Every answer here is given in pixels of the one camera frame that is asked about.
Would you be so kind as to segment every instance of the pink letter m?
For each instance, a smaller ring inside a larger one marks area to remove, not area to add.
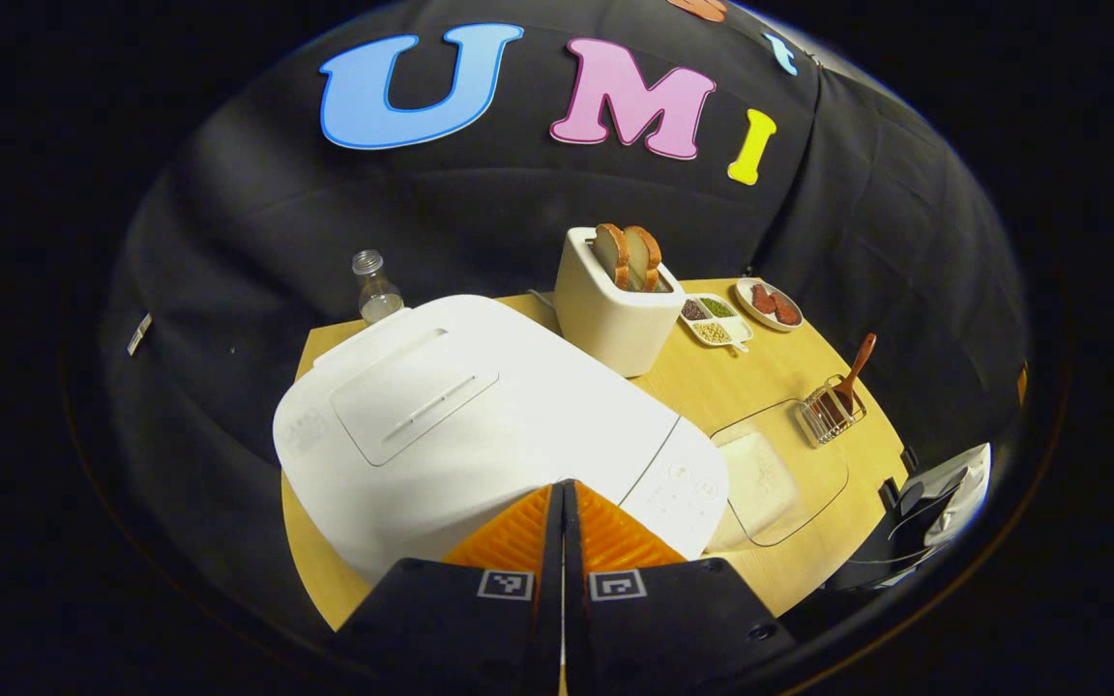
[[[642,81],[631,51],[607,40],[574,39],[567,48],[578,56],[578,80],[569,114],[548,129],[563,143],[604,143],[609,130],[600,124],[600,109],[609,101],[613,125],[623,145],[631,145],[659,116],[659,128],[644,141],[657,155],[694,159],[694,133],[700,114],[715,82],[688,68],[673,68],[653,88]]]

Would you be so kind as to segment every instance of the bottle cap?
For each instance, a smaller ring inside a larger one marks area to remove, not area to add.
[[[355,254],[353,259],[350,262],[350,267],[352,267],[353,272],[355,272],[355,275],[377,273],[383,265],[384,259],[377,249],[362,251],[359,254]]]

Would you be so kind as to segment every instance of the glass tray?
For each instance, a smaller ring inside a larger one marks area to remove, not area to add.
[[[836,441],[814,445],[801,404],[782,401],[712,434],[730,470],[730,503],[709,552],[776,546],[846,489],[849,463]]]

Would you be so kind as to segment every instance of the wooden spatula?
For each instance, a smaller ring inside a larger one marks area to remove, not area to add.
[[[853,359],[853,369],[849,371],[849,375],[843,382],[832,388],[832,393],[839,398],[840,404],[846,408],[846,413],[853,413],[853,381],[858,379],[858,373],[861,373],[862,365],[867,364],[867,360],[874,349],[876,335],[868,333],[867,339],[862,339],[861,347],[858,347],[858,356]]]

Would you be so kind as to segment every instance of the button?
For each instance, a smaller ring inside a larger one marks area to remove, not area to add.
[[[716,484],[714,480],[704,479],[694,484],[694,490],[698,490],[700,497],[702,497],[704,501],[711,501],[711,499],[715,498]]]

